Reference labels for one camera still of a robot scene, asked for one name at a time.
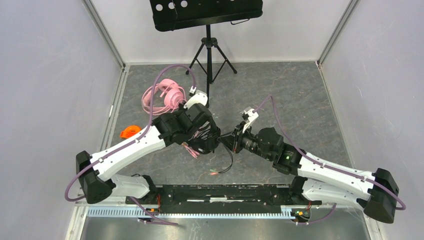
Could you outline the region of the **black headphones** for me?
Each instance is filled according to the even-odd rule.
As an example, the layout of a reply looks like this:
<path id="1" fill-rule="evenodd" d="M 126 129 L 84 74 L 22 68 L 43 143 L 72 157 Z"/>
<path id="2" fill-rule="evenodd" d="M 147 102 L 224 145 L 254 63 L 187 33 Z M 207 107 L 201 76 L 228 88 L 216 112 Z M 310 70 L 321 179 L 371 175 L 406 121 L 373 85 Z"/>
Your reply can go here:
<path id="1" fill-rule="evenodd" d="M 188 146 L 199 154 L 206 155 L 214 152 L 218 147 L 217 138 L 221 135 L 221 129 L 215 121 L 209 120 L 205 126 L 200 128 L 187 142 Z"/>

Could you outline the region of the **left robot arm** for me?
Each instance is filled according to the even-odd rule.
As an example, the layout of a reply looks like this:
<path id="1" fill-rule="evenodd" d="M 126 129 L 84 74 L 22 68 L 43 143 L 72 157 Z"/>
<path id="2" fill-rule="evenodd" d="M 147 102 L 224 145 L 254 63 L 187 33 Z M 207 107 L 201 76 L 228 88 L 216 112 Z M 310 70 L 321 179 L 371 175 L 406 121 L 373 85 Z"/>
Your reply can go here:
<path id="1" fill-rule="evenodd" d="M 97 204 L 110 196 L 135 197 L 153 203 L 157 190 L 148 175 L 128 177 L 118 172 L 129 164 L 172 144 L 186 144 L 206 155 L 219 145 L 221 129 L 212 113 L 201 103 L 154 118 L 144 130 L 100 152 L 83 150 L 75 156 L 76 177 L 88 204 Z"/>

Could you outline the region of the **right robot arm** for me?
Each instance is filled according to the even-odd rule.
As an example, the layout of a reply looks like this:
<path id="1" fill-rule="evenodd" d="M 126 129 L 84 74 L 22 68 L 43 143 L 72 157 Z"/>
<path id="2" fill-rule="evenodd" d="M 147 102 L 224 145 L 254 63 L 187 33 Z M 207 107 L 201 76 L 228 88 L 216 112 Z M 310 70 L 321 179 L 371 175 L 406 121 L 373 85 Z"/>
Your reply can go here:
<path id="1" fill-rule="evenodd" d="M 293 175 L 288 196 L 295 204 L 335 203 L 359 209 L 382 223 L 395 220 L 399 187 L 386 169 L 358 170 L 320 159 L 285 143 L 273 127 L 253 135 L 250 128 L 239 124 L 229 137 L 229 145 L 234 153 L 245 149 L 270 161 L 278 172 Z"/>

